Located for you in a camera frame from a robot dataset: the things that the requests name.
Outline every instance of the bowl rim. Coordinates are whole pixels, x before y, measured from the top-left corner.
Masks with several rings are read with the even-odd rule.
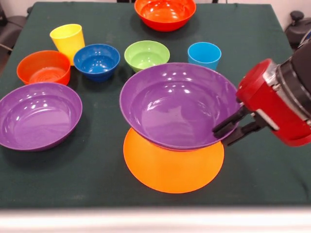
[[[150,22],[155,22],[155,23],[165,23],[165,24],[179,23],[179,22],[182,22],[182,21],[184,21],[184,20],[189,20],[189,19],[194,15],[194,13],[196,12],[196,3],[195,3],[195,1],[194,1],[194,0],[189,0],[189,1],[191,1],[191,2],[194,4],[194,10],[193,10],[193,12],[192,12],[188,17],[186,17],[186,18],[184,18],[184,19],[180,19],[180,20],[178,20],[178,21],[174,21],[174,22],[156,21],[156,20],[148,19],[148,18],[144,17],[140,12],[138,12],[138,10],[137,10],[137,5],[138,5],[138,2],[140,2],[140,1],[141,1],[141,0],[136,0],[135,3],[134,3],[134,9],[135,9],[136,13],[137,13],[141,18],[146,19],[146,20],[148,20],[148,21],[150,21]]]
[[[40,50],[40,51],[37,51],[37,52],[33,52],[33,53],[31,53],[31,54],[28,54],[26,57],[24,57],[24,58],[18,63],[18,65],[17,65],[17,67],[16,67],[16,74],[17,74],[18,78],[19,78],[24,84],[29,85],[29,84],[34,84],[34,83],[30,83],[29,81],[26,81],[26,80],[24,80],[23,78],[21,78],[20,73],[19,73],[19,68],[20,68],[20,66],[21,66],[21,63],[24,63],[24,62],[26,61],[26,59],[28,59],[29,57],[31,57],[31,56],[33,56],[33,55],[35,55],[35,54],[47,53],[47,52],[48,52],[48,53],[53,52],[53,53],[55,53],[55,54],[58,54],[58,55],[62,56],[63,58],[65,58],[65,59],[68,61],[69,66],[68,66],[68,68],[67,68],[65,74],[64,74],[62,77],[60,77],[59,79],[55,80],[54,82],[46,82],[46,83],[57,83],[58,81],[62,80],[63,77],[64,77],[66,74],[68,74],[68,72],[70,72],[70,68],[71,68],[70,60],[69,60],[69,58],[68,58],[65,54],[63,54],[63,53],[61,53],[61,52],[59,52],[59,51],[56,51],[56,50]]]
[[[117,54],[118,54],[118,61],[116,62],[116,64],[115,64],[112,68],[110,68],[109,70],[104,71],[104,72],[93,72],[93,73],[91,73],[91,72],[86,72],[86,71],[83,71],[83,70],[79,69],[79,68],[77,67],[76,63],[75,63],[76,55],[77,55],[80,51],[82,51],[82,50],[84,50],[84,49],[87,49],[87,48],[89,48],[89,47],[93,47],[93,46],[111,47],[113,50],[115,50],[115,51],[117,52]],[[91,44],[91,45],[84,46],[83,48],[79,49],[79,50],[75,53],[75,55],[74,55],[74,57],[73,57],[73,64],[74,64],[74,67],[76,67],[76,69],[77,69],[78,71],[80,71],[81,73],[84,73],[84,74],[91,74],[91,75],[92,75],[92,74],[105,74],[105,73],[107,73],[107,72],[109,72],[109,71],[115,69],[115,68],[118,66],[118,64],[120,63],[120,60],[121,60],[120,53],[119,53],[119,51],[118,51],[115,47],[113,47],[113,46],[111,46],[111,45],[108,45],[108,44]]]
[[[61,83],[53,83],[53,82],[37,82],[37,83],[32,83],[30,85],[24,85],[24,86],[21,86],[21,87],[18,87],[12,91],[10,91],[8,94],[6,94],[4,97],[2,97],[0,99],[0,104],[6,99],[8,98],[8,96],[10,96],[11,94],[13,94],[14,92],[18,91],[18,90],[21,90],[21,89],[24,89],[24,88],[31,88],[33,85],[56,85],[56,86],[63,86],[65,89],[69,90],[70,92],[72,92],[78,99],[79,101],[79,108],[81,108],[81,111],[77,114],[78,117],[77,117],[77,121],[75,122],[75,124],[67,131],[66,134],[64,134],[63,136],[61,136],[60,138],[48,143],[48,144],[45,144],[45,145],[42,145],[40,147],[34,147],[34,148],[15,148],[15,147],[10,147],[10,146],[7,146],[5,145],[4,143],[2,143],[2,141],[0,140],[0,145],[3,146],[3,147],[6,147],[6,148],[9,148],[9,149],[12,149],[12,150],[18,150],[18,151],[36,151],[36,150],[41,150],[41,149],[44,149],[44,148],[49,148],[51,145],[53,145],[54,143],[57,143],[59,142],[60,140],[62,140],[63,138],[66,138],[66,136],[68,136],[77,126],[77,124],[79,123],[80,119],[81,119],[81,116],[82,116],[82,112],[83,112],[83,104],[82,104],[82,100],[80,98],[80,96],[78,95],[77,92],[75,92],[73,89],[71,89],[70,87],[64,85],[64,84],[61,84]]]
[[[218,49],[218,51],[220,52],[219,57],[218,57],[217,59],[215,59],[214,61],[212,61],[212,62],[200,62],[200,61],[194,59],[194,58],[190,55],[189,50],[190,50],[190,48],[191,48],[192,46],[195,46],[195,45],[197,45],[197,44],[209,44],[209,45],[215,46],[215,47]],[[221,51],[221,49],[220,49],[217,45],[215,45],[215,44],[213,44],[213,43],[210,43],[210,42],[205,42],[205,41],[200,41],[200,42],[193,43],[192,45],[190,45],[190,46],[188,47],[187,53],[188,53],[188,56],[189,56],[192,60],[196,61],[197,63],[201,63],[201,64],[211,64],[211,63],[214,63],[214,62],[219,61],[220,58],[222,57],[222,51]]]
[[[206,69],[208,71],[211,71],[217,75],[220,75],[223,79],[225,79],[228,84],[235,90],[237,91],[237,88],[235,87],[235,85],[229,80],[227,79],[224,75],[222,75],[221,73],[213,70],[213,69],[210,69],[210,68],[207,68],[207,67],[203,67],[203,66],[200,66],[200,65],[196,65],[196,64],[191,64],[191,63],[185,63],[185,62],[172,62],[172,63],[165,63],[165,64],[160,64],[160,65],[157,65],[157,66],[167,66],[169,64],[174,64],[174,65],[187,65],[187,66],[196,66],[196,67],[199,67],[199,68],[202,68],[202,69]],[[140,72],[134,74],[132,77],[130,77],[126,83],[128,81],[130,81],[131,79],[135,78],[137,75],[140,75]],[[201,148],[205,148],[205,147],[208,147],[208,146],[211,146],[215,143],[218,143],[220,141],[222,141],[224,138],[226,138],[228,135],[230,135],[235,129],[236,127],[238,126],[238,124],[235,125],[235,127],[230,131],[228,132],[225,136],[221,137],[221,138],[217,138],[215,141],[211,142],[211,143],[205,143],[205,144],[201,144],[201,145],[198,145],[198,146],[174,146],[174,145],[169,145],[169,144],[165,144],[165,143],[162,143],[162,142],[159,142],[157,140],[154,140],[152,139],[151,137],[149,137],[146,133],[140,131],[140,130],[137,130],[133,124],[127,119],[127,117],[125,116],[125,113],[124,113],[124,110],[122,108],[122,95],[123,95],[123,92],[124,92],[124,87],[126,86],[126,83],[123,85],[122,87],[122,90],[120,92],[120,96],[119,96],[119,106],[120,106],[120,109],[121,109],[121,113],[124,117],[124,119],[127,121],[127,123],[131,126],[131,128],[133,128],[139,135],[141,135],[142,137],[144,137],[145,139],[147,139],[148,141],[150,141],[151,143],[154,143],[158,146],[161,146],[161,147],[164,147],[164,148],[167,148],[167,149],[171,149],[171,150],[180,150],[180,151],[183,151],[183,150],[197,150],[197,149],[201,149]]]
[[[170,50],[169,50],[164,44],[162,44],[162,43],[160,43],[160,42],[158,42],[158,41],[155,41],[155,40],[139,40],[139,41],[136,41],[136,42],[130,44],[130,45],[125,49],[125,51],[124,51],[124,59],[125,59],[125,61],[126,61],[127,64],[129,64],[130,66],[134,67],[135,69],[143,70],[143,69],[141,69],[141,68],[139,68],[139,67],[137,67],[137,66],[132,65],[132,63],[126,59],[126,54],[127,54],[128,50],[130,49],[130,47],[133,46],[133,45],[135,45],[135,44],[139,44],[139,43],[141,43],[141,42],[151,42],[151,43],[158,44],[158,45],[162,46],[162,47],[167,51],[167,53],[168,53],[168,59],[167,59],[167,61],[165,61],[165,62],[162,63],[162,64],[165,64],[165,63],[167,63],[167,62],[169,61],[169,59],[170,59],[170,57],[171,57],[171,53],[170,53]]]

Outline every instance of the white wall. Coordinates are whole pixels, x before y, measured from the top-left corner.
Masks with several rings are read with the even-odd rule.
[[[65,0],[40,0],[40,1],[65,1]],[[75,0],[75,1],[97,1],[116,2],[116,0]],[[306,17],[311,17],[311,0],[227,0],[228,3],[264,3],[271,4],[276,12],[277,18],[283,28],[290,23],[289,13],[293,10],[302,11]],[[7,17],[12,15],[26,15],[26,10],[32,6],[36,0],[1,0]],[[196,2],[211,2],[211,0],[196,0]]]

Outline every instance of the green table surface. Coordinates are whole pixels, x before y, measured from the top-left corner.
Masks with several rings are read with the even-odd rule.
[[[292,53],[270,5],[198,4],[180,30],[160,33],[145,26],[126,3],[36,3],[0,78],[0,98],[23,83],[16,67],[26,55],[56,50],[49,32],[60,25],[83,26],[86,44],[107,43],[123,54],[133,42],[165,44],[170,62],[186,62],[187,48],[208,41],[222,49],[218,71],[235,85],[265,58],[280,63]],[[124,207],[308,204],[310,146],[290,148],[268,130],[225,149],[218,176],[200,190],[180,195],[141,184],[123,159],[129,125],[119,109],[119,94],[132,70],[122,56],[113,78],[93,83],[75,68],[69,86],[81,97],[83,115],[59,146],[43,152],[0,147],[0,207]]]

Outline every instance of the orange plate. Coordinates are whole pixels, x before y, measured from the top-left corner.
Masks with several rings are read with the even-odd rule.
[[[224,161],[220,142],[199,150],[172,151],[152,144],[133,129],[125,137],[123,152],[131,173],[164,193],[187,193],[207,185]]]

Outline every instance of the robotic arm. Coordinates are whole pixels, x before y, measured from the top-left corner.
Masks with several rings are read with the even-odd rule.
[[[291,147],[311,142],[311,42],[283,64],[266,59],[253,67],[238,85],[237,102],[240,109],[213,129],[214,136],[223,137],[248,114],[254,121],[237,127],[225,145],[264,127]]]

